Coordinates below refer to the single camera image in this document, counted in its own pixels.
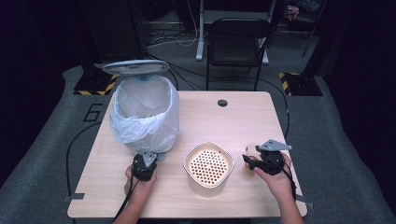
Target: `black controller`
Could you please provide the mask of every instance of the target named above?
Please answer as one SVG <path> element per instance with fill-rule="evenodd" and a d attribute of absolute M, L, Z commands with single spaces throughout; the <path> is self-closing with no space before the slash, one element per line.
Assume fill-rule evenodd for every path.
<path fill-rule="evenodd" d="M 250 170 L 253 170 L 254 167 L 259 167 L 269 175 L 277 175 L 282 171 L 285 159 L 280 151 L 267 151 L 260 149 L 259 146 L 256 146 L 256 150 L 261 153 L 262 161 L 253 160 L 247 155 L 242 155 Z"/>
<path fill-rule="evenodd" d="M 138 180 L 149 181 L 154 173 L 157 164 L 157 155 L 151 152 L 137 153 L 134 156 L 133 175 Z"/>

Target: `person's right hand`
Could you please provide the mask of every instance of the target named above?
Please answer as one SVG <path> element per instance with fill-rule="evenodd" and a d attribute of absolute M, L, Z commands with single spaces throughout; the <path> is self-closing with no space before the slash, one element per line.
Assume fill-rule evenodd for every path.
<path fill-rule="evenodd" d="M 282 156 L 285 159 L 285 163 L 290 167 L 290 158 L 284 153 L 282 153 Z M 290 174 L 291 170 L 289 167 L 284 165 L 283 169 Z M 255 167 L 254 172 L 267 183 L 268 188 L 277 201 L 292 198 L 291 183 L 283 171 L 276 175 L 268 175 L 262 169 Z"/>

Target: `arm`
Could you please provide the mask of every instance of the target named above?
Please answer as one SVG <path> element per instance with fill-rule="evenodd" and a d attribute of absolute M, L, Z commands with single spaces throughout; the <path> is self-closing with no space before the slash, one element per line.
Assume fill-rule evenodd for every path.
<path fill-rule="evenodd" d="M 285 154 L 283 154 L 283 157 L 285 158 L 285 163 L 290 166 L 290 158 Z M 290 170 L 286 165 L 284 168 L 290 173 Z M 268 188 L 271 190 L 271 193 L 274 194 L 277 203 L 279 204 L 282 223 L 304 223 L 297 204 L 293 199 L 291 183 L 288 177 L 283 172 L 280 172 L 277 175 L 268 175 L 258 167 L 254 168 L 254 172 L 268 184 Z"/>
<path fill-rule="evenodd" d="M 128 177 L 126 184 L 124 186 L 125 194 L 128 194 L 128 190 L 131 184 L 131 178 L 134 179 L 134 192 L 131 195 L 131 198 L 128 201 L 128 204 L 122 210 L 117 219 L 113 222 L 115 224 L 135 224 L 139 219 L 140 213 L 143 211 L 143 208 L 146 205 L 147 200 L 149 199 L 149 195 L 152 191 L 152 187 L 154 186 L 155 180 L 157 179 L 157 174 L 154 171 L 152 178 L 148 182 L 139 181 L 132 177 L 132 166 L 129 166 L 125 171 L 125 175 Z"/>

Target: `chair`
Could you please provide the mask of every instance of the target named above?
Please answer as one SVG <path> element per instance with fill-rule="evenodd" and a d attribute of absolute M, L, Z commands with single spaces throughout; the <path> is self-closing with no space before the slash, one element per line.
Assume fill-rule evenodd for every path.
<path fill-rule="evenodd" d="M 260 19 L 219 19 L 208 32 L 206 61 L 206 90 L 209 90 L 210 66 L 257 68 L 254 91 L 257 90 L 262 57 L 274 29 Z"/>
<path fill-rule="evenodd" d="M 305 49 L 303 51 L 302 57 L 305 57 L 306 51 L 308 50 L 312 37 L 314 33 L 317 31 L 318 21 L 320 20 L 320 17 L 323 13 L 323 9 L 325 8 L 326 2 L 327 2 L 326 0 L 323 1 L 323 4 L 321 5 L 318 11 L 313 12 L 313 11 L 300 9 L 297 17 L 291 21 L 289 21 L 289 15 L 287 14 L 287 12 L 285 11 L 284 13 L 284 18 L 289 21 L 289 28 L 291 31 L 298 30 L 298 31 L 309 32 L 307 37 L 308 40 L 305 45 Z"/>

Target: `gray carpet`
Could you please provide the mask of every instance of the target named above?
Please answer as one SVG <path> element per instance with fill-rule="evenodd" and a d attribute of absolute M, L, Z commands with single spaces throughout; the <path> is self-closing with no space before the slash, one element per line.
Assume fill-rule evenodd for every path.
<path fill-rule="evenodd" d="M 277 33 L 268 49 L 270 63 L 262 68 L 258 91 L 271 93 L 282 130 L 288 128 L 287 110 L 279 72 L 302 72 L 313 45 L 301 57 L 306 39 L 301 34 Z M 196 42 L 189 47 L 178 43 L 148 48 L 148 52 L 169 63 L 194 71 L 177 69 L 180 74 L 168 77 L 183 91 L 205 87 L 205 55 L 196 62 Z M 76 188 L 92 143 L 98 132 L 96 123 L 103 119 L 111 94 L 107 96 L 74 95 L 73 88 L 82 75 L 80 67 L 64 72 L 66 87 L 60 103 L 46 126 L 0 190 L 0 223 L 72 223 L 67 216 L 66 152 L 70 147 L 69 171 L 71 190 Z M 119 77 L 119 84 L 124 77 Z M 396 223 L 383 199 L 372 172 L 361 162 L 355 148 L 343 132 L 332 96 L 321 77 L 316 81 L 322 97 L 287 96 L 290 128 L 287 143 L 299 182 L 306 199 L 314 205 L 304 218 L 306 223 Z M 252 85 L 238 85 L 252 89 Z M 213 88 L 233 89 L 226 83 Z M 92 104 L 98 118 L 84 121 Z M 79 223 L 110 223 L 112 219 L 83 218 Z M 279 223 L 279 218 L 256 218 L 251 223 Z"/>

